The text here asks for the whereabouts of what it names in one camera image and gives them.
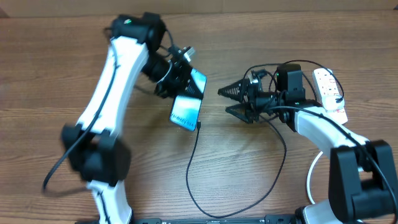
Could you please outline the Samsung Galaxy smartphone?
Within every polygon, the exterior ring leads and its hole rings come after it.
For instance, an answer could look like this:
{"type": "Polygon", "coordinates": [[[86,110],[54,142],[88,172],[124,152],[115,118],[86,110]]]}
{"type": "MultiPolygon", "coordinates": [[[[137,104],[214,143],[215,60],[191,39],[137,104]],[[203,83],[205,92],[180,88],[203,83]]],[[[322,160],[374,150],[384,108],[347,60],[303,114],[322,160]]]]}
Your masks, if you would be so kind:
{"type": "MultiPolygon", "coordinates": [[[[207,77],[204,75],[204,92],[206,81],[207,77]]],[[[177,95],[170,112],[170,121],[189,131],[194,131],[197,127],[202,100],[189,96],[177,95]]]]}

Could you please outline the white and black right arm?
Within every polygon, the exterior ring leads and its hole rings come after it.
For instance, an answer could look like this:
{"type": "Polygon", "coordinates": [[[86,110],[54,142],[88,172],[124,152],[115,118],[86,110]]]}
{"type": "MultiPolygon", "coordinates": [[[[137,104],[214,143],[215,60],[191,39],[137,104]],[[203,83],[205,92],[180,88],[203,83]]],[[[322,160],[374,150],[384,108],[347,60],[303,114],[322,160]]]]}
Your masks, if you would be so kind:
{"type": "Polygon", "coordinates": [[[330,160],[328,199],[298,208],[290,223],[362,223],[365,219],[397,215],[397,173],[390,145],[370,141],[335,121],[317,100],[309,100],[298,61],[278,64],[275,91],[262,89],[267,70],[218,90],[238,102],[226,112],[245,123],[263,113],[277,115],[289,128],[309,139],[330,160]]]}

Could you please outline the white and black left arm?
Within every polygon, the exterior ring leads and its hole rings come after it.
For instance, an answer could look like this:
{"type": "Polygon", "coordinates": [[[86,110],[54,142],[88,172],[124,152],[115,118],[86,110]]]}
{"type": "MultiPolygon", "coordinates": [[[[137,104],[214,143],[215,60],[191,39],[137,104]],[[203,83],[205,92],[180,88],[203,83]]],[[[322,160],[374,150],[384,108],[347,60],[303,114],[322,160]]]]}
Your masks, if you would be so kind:
{"type": "Polygon", "coordinates": [[[108,54],[93,96],[76,125],[64,126],[61,138],[64,158],[92,192],[98,221],[132,223],[124,184],[131,152],[121,136],[139,75],[155,83],[157,96],[173,99],[170,120],[189,131],[197,128],[206,76],[190,64],[192,47],[171,46],[168,55],[159,53],[168,30],[158,14],[120,15],[109,32],[108,54]]]}

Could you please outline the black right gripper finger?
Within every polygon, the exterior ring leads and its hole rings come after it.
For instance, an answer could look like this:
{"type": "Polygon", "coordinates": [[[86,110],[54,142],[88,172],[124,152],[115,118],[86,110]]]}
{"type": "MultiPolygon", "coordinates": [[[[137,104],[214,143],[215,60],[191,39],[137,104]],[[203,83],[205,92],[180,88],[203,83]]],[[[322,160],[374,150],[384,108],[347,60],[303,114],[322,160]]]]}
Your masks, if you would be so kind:
{"type": "Polygon", "coordinates": [[[258,115],[249,103],[240,103],[226,107],[225,111],[247,124],[258,122],[258,115]]]}
{"type": "Polygon", "coordinates": [[[247,78],[240,79],[226,87],[220,88],[218,94],[242,103],[244,101],[244,96],[248,92],[249,84],[250,81],[247,78]]]}

